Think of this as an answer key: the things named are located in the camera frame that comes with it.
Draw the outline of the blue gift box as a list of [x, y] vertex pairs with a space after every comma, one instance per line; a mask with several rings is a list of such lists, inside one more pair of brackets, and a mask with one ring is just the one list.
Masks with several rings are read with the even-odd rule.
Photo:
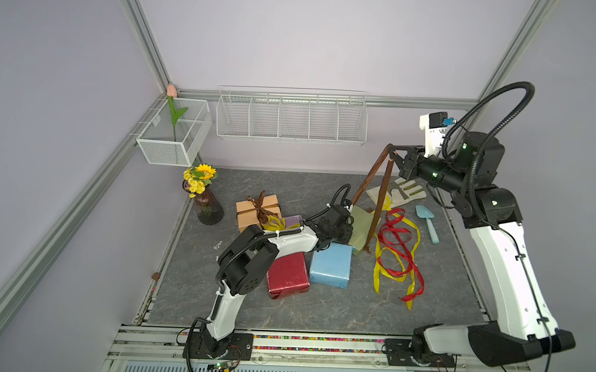
[[313, 254], [309, 269], [311, 284], [323, 284], [347, 289], [351, 277], [353, 247], [332, 243], [323, 251]]

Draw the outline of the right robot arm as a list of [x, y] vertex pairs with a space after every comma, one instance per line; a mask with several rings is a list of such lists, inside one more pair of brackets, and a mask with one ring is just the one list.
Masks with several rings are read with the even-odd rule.
[[438, 354], [455, 354], [500, 367], [574, 348], [574, 335], [560, 329], [540, 291], [516, 197], [493, 183], [504, 146], [489, 135], [469, 132], [448, 160], [423, 146], [388, 151], [404, 179], [421, 178], [451, 195], [481, 254], [497, 305], [496, 319], [483, 325], [416, 329], [410, 345], [413, 360], [425, 363]]

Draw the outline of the artificial pink tulip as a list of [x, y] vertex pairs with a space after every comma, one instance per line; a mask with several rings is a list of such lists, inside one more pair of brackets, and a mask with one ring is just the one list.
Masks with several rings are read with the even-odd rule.
[[185, 114], [185, 112], [187, 112], [188, 107], [180, 107], [177, 108], [175, 105], [175, 101], [174, 99], [176, 99], [176, 97], [178, 97], [178, 91], [177, 88], [171, 83], [167, 86], [167, 92], [166, 92], [166, 96], [167, 96], [167, 100], [168, 100], [168, 106], [170, 109], [170, 116], [171, 116], [171, 122], [172, 122], [172, 132], [174, 135], [173, 141], [177, 142], [177, 132], [176, 132], [176, 125], [178, 125], [178, 120]]

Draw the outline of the light blue garden trowel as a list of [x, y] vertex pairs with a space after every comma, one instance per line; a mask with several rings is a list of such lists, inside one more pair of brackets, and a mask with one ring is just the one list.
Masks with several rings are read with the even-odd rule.
[[416, 205], [416, 215], [421, 218], [422, 220], [426, 221], [426, 225], [427, 225], [427, 229], [428, 229], [428, 233], [431, 239], [431, 242], [436, 245], [440, 242], [439, 236], [435, 230], [435, 227], [433, 225], [433, 218], [435, 216], [435, 214], [429, 210], [426, 206], [423, 206], [421, 204]]

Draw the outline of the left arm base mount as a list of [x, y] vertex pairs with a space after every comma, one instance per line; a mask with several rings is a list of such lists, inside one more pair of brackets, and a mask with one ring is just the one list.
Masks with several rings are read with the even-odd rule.
[[253, 352], [254, 336], [246, 332], [233, 332], [222, 340], [214, 339], [201, 327], [191, 333], [184, 344], [184, 358], [249, 361]]

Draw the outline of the green gift box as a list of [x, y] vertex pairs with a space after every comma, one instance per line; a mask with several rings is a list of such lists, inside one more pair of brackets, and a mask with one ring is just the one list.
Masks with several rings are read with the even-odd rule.
[[352, 235], [348, 244], [356, 251], [361, 251], [369, 240], [369, 231], [374, 215], [359, 206], [354, 206], [350, 215], [353, 218], [353, 224], [351, 226]]

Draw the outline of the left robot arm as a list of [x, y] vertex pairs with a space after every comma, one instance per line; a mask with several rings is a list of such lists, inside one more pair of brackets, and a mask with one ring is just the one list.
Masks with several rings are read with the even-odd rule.
[[215, 347], [231, 337], [245, 296], [262, 282], [275, 260], [321, 251], [332, 243], [347, 244], [352, 236], [351, 209], [347, 201], [330, 204], [292, 229], [265, 231], [252, 226], [240, 233], [217, 261], [216, 299], [200, 331], [205, 344]]

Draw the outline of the small white mesh basket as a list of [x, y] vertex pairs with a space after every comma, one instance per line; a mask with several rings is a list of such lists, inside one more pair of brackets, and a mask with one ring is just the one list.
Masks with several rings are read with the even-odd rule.
[[194, 164], [212, 126], [206, 100], [162, 100], [136, 142], [149, 164], [188, 168]]

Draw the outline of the purple gift box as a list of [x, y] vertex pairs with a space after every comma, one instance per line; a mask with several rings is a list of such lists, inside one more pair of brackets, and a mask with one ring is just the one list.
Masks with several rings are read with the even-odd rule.
[[283, 218], [283, 225], [285, 230], [289, 229], [296, 229], [299, 228], [301, 222], [303, 221], [303, 217], [301, 215], [292, 215]]

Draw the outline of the brown ribbon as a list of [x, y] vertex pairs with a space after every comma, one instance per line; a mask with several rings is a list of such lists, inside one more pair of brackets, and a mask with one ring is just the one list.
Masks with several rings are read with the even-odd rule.
[[355, 193], [355, 195], [352, 199], [352, 204], [353, 205], [357, 204], [357, 202], [359, 201], [363, 192], [367, 190], [367, 187], [371, 184], [371, 181], [374, 180], [376, 173], [379, 171], [379, 169], [381, 168], [383, 163], [388, 160], [389, 162], [387, 163], [387, 166], [386, 166], [383, 178], [382, 178], [382, 183], [380, 185], [380, 190], [379, 190], [378, 198], [376, 201], [376, 207], [374, 209], [374, 213], [372, 213], [371, 224], [368, 229], [365, 242], [359, 248], [360, 251], [366, 251], [366, 252], [369, 251], [369, 243], [371, 242], [371, 239], [376, 231], [379, 220], [381, 219], [381, 215], [382, 215], [382, 211], [383, 211], [383, 207], [384, 207], [384, 203], [385, 203], [385, 198], [387, 196], [388, 184], [390, 182], [390, 177], [391, 177], [391, 173], [392, 173], [392, 169], [393, 169], [394, 160], [391, 157], [391, 153], [392, 153], [392, 150], [394, 150], [394, 148], [395, 148], [395, 145], [393, 145], [393, 144], [387, 144], [385, 146], [384, 150], [382, 150], [380, 156], [378, 156], [378, 158], [376, 159], [375, 163], [371, 167], [369, 173], [366, 175], [366, 178], [361, 183], [360, 187], [358, 188], [357, 192]]
[[266, 207], [263, 206], [264, 200], [266, 198], [266, 191], [262, 190], [257, 198], [253, 198], [248, 196], [247, 200], [252, 203], [256, 218], [260, 224], [263, 226], [269, 222], [269, 218], [276, 217], [278, 218], [279, 215], [273, 211], [268, 210]]

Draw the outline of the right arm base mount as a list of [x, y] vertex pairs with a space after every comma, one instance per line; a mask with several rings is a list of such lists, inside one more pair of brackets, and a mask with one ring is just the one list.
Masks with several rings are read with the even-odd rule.
[[454, 368], [456, 359], [452, 354], [434, 353], [425, 339], [425, 329], [435, 327], [426, 325], [413, 330], [410, 338], [387, 338], [381, 351], [386, 355], [390, 366], [446, 367]]

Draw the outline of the dark glass vase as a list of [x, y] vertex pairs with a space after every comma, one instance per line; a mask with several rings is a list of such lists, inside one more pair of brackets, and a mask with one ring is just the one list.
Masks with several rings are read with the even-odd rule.
[[224, 218], [224, 208], [216, 199], [209, 186], [203, 189], [193, 187], [193, 185], [184, 180], [183, 189], [189, 194], [189, 197], [195, 202], [197, 207], [198, 219], [205, 225], [216, 225]]

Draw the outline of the orange gift box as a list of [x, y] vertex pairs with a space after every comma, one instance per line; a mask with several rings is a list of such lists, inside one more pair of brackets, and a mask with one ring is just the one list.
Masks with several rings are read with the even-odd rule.
[[[279, 200], [276, 195], [266, 195], [263, 206], [268, 210], [273, 211], [282, 217], [281, 209], [279, 207]], [[237, 223], [240, 233], [244, 232], [248, 227], [261, 227], [255, 214], [255, 209], [248, 200], [239, 201], [236, 203]]]

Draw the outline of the red gift box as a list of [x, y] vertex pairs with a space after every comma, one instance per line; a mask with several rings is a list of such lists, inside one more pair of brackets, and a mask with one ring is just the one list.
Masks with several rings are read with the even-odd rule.
[[266, 275], [270, 298], [281, 299], [308, 292], [310, 289], [308, 276], [304, 252], [278, 258]]

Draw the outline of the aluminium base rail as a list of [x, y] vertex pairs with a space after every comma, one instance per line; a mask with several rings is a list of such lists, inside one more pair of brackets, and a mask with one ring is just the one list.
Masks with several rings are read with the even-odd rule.
[[422, 366], [404, 336], [238, 331], [221, 359], [184, 359], [188, 330], [123, 327], [100, 372], [532, 372], [526, 364], [490, 368], [472, 357], [436, 357]]

